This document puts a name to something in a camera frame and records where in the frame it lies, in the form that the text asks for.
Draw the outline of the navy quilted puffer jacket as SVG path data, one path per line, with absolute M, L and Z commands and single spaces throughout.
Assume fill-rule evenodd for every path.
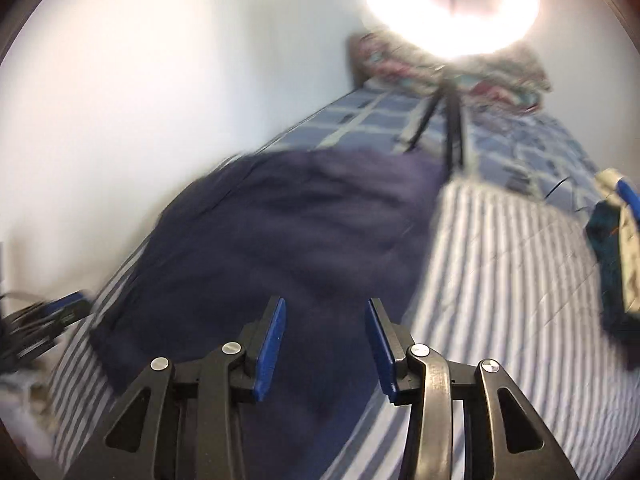
M 272 386 L 242 416 L 252 479 L 318 479 L 378 385 L 364 312 L 393 320 L 423 270 L 444 168 L 422 152 L 265 152 L 190 184 L 163 211 L 124 289 L 91 332 L 123 392 L 158 356 L 206 356 L 262 316 L 286 327 Z

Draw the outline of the blue checked bed sheet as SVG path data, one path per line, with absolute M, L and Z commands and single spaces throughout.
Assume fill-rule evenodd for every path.
M 350 92 L 267 143 L 270 150 L 374 148 L 401 153 L 412 139 L 476 180 L 544 202 L 567 214 L 590 214 L 600 200 L 597 168 L 579 142 L 545 112 L 515 114 L 460 98 L 451 131 L 447 102 L 375 84 Z

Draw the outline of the blue garment pile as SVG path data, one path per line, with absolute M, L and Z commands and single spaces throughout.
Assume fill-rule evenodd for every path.
M 600 272 L 601 323 L 631 362 L 639 362 L 639 193 L 618 170 L 596 174 L 602 200 L 586 234 Z

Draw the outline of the folded floral quilt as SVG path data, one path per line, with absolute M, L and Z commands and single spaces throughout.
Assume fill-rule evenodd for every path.
M 491 54 L 444 61 L 391 32 L 376 30 L 352 40 L 352 60 L 367 81 L 429 96 L 445 80 L 469 98 L 518 114 L 540 110 L 552 83 L 532 48 L 517 42 Z

